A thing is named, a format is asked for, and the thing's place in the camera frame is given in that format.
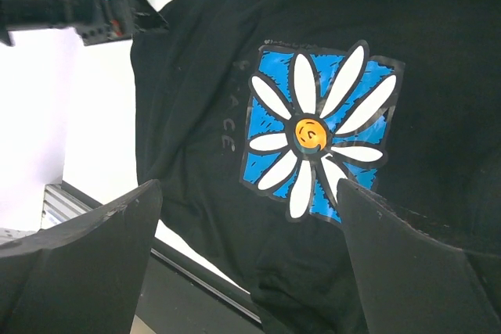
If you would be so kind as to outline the black t-shirt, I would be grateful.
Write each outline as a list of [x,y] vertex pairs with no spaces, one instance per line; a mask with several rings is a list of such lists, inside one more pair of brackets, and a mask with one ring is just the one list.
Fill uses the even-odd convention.
[[172,0],[132,42],[139,183],[267,333],[365,333],[351,180],[500,241],[500,0]]

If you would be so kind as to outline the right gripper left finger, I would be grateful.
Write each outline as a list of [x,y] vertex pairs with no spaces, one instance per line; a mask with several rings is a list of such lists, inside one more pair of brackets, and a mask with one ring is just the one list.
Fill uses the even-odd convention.
[[162,206],[148,181],[1,246],[3,333],[128,333]]

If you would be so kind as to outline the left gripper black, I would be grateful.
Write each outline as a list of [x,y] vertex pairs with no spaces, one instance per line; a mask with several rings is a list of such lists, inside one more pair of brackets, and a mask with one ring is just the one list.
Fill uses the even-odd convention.
[[74,28],[90,45],[96,35],[107,41],[144,32],[164,33],[168,22],[148,0],[1,0],[1,43],[13,46],[14,31]]

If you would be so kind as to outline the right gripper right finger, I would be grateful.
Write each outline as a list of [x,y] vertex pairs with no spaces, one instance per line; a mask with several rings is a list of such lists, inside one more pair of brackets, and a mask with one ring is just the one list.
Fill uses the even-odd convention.
[[337,205],[371,333],[498,333],[500,246],[343,179]]

